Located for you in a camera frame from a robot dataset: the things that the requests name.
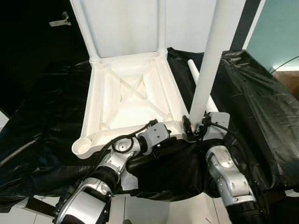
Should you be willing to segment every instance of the black garbage bag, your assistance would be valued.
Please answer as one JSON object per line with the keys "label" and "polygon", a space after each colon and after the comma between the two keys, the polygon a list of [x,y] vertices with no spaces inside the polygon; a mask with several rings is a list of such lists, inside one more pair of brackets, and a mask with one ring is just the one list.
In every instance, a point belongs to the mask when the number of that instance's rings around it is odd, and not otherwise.
{"label": "black garbage bag", "polygon": [[0,212],[25,197],[60,196],[92,159],[71,152],[89,86],[88,62],[51,63],[0,133]]}
{"label": "black garbage bag", "polygon": [[[168,62],[188,110],[195,83],[187,60],[192,58],[199,68],[202,57],[168,49]],[[0,133],[0,212],[25,197],[61,196],[86,174],[96,154],[80,160],[71,145],[82,128],[90,74],[88,62],[51,64]],[[220,111],[231,114],[229,128],[250,147],[254,177],[263,189],[297,186],[299,107],[294,97],[243,51],[223,54],[212,97]],[[227,135],[225,144],[246,170],[234,138]],[[139,189],[132,195],[164,201],[202,191],[218,196],[207,171],[204,146],[179,140],[168,149],[174,153],[128,163],[139,179]]]}
{"label": "black garbage bag", "polygon": [[[188,110],[195,90],[187,60],[197,68],[203,54],[168,49],[168,63]],[[299,185],[299,103],[246,51],[224,52],[211,92],[219,111],[231,115],[230,126],[250,151],[253,177],[262,189],[285,190]],[[229,134],[225,144],[246,171],[239,143]]]}

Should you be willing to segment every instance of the wire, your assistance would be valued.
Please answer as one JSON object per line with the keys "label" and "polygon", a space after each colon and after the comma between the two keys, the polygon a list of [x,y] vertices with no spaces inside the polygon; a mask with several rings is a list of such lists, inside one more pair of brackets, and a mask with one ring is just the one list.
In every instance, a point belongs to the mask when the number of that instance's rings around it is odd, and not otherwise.
{"label": "wire", "polygon": [[[120,153],[120,154],[125,154],[125,153],[129,152],[132,149],[133,145],[134,145],[134,140],[133,140],[134,136],[135,135],[121,135],[121,136],[118,137],[117,140],[114,139],[114,142],[111,145],[113,151],[115,151],[117,153]],[[119,141],[119,140],[121,140],[121,139],[130,139],[131,140],[131,145],[126,150],[124,150],[124,151],[121,151],[121,150],[118,150],[117,148],[115,148],[116,142]]]}
{"label": "wire", "polygon": [[285,64],[288,64],[290,61],[298,58],[299,56],[293,57],[290,60],[288,60],[287,62],[283,63],[282,65],[278,66],[276,69],[274,69],[272,72],[270,72],[270,74],[272,74],[273,72],[275,72],[277,69],[281,68],[282,66],[284,66]]}
{"label": "wire", "polygon": [[88,169],[87,173],[85,174],[85,176],[82,178],[82,181],[85,180],[93,171],[95,171],[95,169],[97,168],[98,164],[102,161],[102,159],[104,158],[104,156],[106,155],[106,151],[109,149],[110,146],[112,146],[116,141],[119,141],[121,139],[132,139],[137,133],[143,131],[144,129],[146,129],[148,126],[151,126],[155,123],[157,123],[157,120],[151,120],[149,123],[147,123],[145,126],[143,126],[142,128],[138,129],[137,131],[134,131],[130,134],[126,134],[126,135],[121,135],[118,136],[114,139],[112,139],[111,141],[109,141],[106,145],[103,146],[103,148],[101,149],[101,151],[99,152],[98,156],[96,157],[96,159],[94,160],[93,164],[90,166],[90,168]]}
{"label": "wire", "polygon": [[247,164],[247,167],[249,169],[250,178],[252,180],[253,190],[254,190],[255,196],[256,196],[256,202],[257,202],[258,206],[261,208],[261,205],[260,205],[260,203],[258,202],[258,199],[257,199],[257,195],[258,195],[257,189],[258,189],[259,192],[262,195],[262,199],[264,200],[264,203],[265,203],[265,206],[266,206],[267,215],[269,215],[269,205],[268,205],[268,202],[266,200],[266,197],[264,196],[263,191],[259,188],[258,182],[254,181],[254,178],[253,178],[253,171],[252,171],[252,167],[251,167],[250,162],[249,162],[249,156],[248,156],[248,153],[247,153],[247,150],[249,150],[249,149],[248,149],[246,143],[240,138],[240,136],[237,133],[233,132],[232,130],[229,130],[228,128],[226,128],[226,127],[224,127],[222,125],[219,125],[219,124],[216,124],[216,123],[212,123],[212,122],[208,122],[208,125],[215,126],[215,127],[218,127],[218,128],[221,128],[221,129],[227,131],[228,133],[230,133],[240,143],[241,147],[243,148],[243,152],[245,153],[245,156],[246,156],[246,160],[247,160],[246,164]]}

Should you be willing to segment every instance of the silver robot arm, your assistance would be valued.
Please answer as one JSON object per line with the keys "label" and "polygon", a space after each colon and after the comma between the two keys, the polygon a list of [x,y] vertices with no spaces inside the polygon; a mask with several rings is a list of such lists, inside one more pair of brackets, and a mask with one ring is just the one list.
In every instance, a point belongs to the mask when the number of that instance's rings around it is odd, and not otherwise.
{"label": "silver robot arm", "polygon": [[127,161],[138,154],[149,155],[153,146],[169,138],[163,123],[147,126],[137,137],[118,137],[96,170],[79,186],[60,210],[56,224],[104,224],[109,202]]}
{"label": "silver robot arm", "polygon": [[[240,141],[235,133],[227,129],[228,122],[225,116],[218,116],[217,114],[220,115],[219,112],[210,113],[208,117],[205,118],[206,120],[203,121],[207,126],[207,136],[205,137],[211,139],[209,135],[211,135],[212,132],[209,131],[209,129],[213,128],[215,130],[215,128],[218,128],[222,133],[225,131],[222,136],[225,136],[226,131],[229,131]],[[260,211],[260,207],[246,177],[235,165],[228,149],[224,145],[211,145],[206,153],[206,162],[208,163],[209,173],[217,184],[219,194],[232,223],[268,223],[264,214]]]}

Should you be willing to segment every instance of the white tube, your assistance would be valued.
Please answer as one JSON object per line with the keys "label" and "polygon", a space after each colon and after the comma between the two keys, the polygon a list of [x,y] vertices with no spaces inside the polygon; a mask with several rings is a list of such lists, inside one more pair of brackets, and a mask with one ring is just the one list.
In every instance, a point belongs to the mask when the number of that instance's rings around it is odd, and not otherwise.
{"label": "white tube", "polygon": [[158,49],[159,54],[166,53],[166,0],[158,0]]}
{"label": "white tube", "polygon": [[[191,71],[194,82],[195,82],[195,84],[197,84],[197,81],[198,81],[198,78],[199,78],[199,72],[198,72],[198,70],[196,68],[196,65],[195,65],[195,63],[192,59],[188,60],[188,66],[189,66],[189,69]],[[209,112],[218,112],[218,108],[216,107],[216,105],[215,105],[215,103],[214,103],[211,96],[209,96],[209,100],[208,100],[207,105],[206,105],[206,112],[207,113],[209,113]]]}
{"label": "white tube", "polygon": [[93,44],[93,38],[91,36],[90,30],[88,28],[88,23],[85,19],[85,15],[80,4],[80,0],[71,0],[71,6],[73,7],[78,25],[81,30],[88,54],[90,63],[97,62],[100,60],[98,53]]}
{"label": "white tube", "polygon": [[223,51],[222,39],[226,36],[227,17],[233,8],[231,1],[217,0],[213,15],[212,25],[202,65],[197,81],[192,106],[190,110],[190,122],[193,128],[201,124],[202,117],[212,90],[219,61]]}

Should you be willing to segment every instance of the teal wall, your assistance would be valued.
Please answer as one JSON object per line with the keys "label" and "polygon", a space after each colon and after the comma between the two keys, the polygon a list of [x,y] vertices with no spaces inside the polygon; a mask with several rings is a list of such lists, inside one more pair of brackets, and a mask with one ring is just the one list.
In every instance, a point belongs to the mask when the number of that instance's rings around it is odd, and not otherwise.
{"label": "teal wall", "polygon": [[266,0],[247,51],[268,70],[298,56],[299,0]]}

